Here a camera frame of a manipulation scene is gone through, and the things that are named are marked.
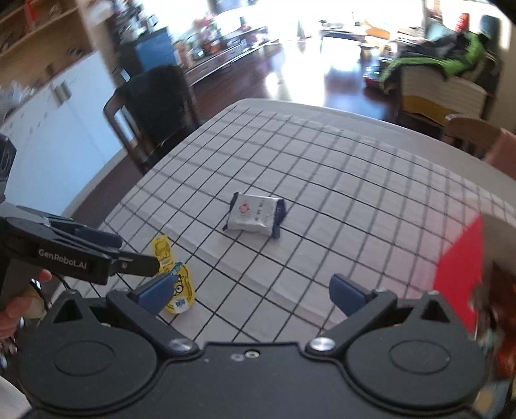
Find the person left hand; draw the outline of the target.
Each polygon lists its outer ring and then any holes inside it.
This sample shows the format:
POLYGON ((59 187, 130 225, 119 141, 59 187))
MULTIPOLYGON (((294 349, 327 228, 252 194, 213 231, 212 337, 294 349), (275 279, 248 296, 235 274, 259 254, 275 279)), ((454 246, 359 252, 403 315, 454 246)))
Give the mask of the person left hand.
POLYGON ((28 286, 20 296, 14 297, 0 313, 0 338, 11 338, 17 331, 20 319, 39 319, 45 313, 45 302, 33 286, 28 286))

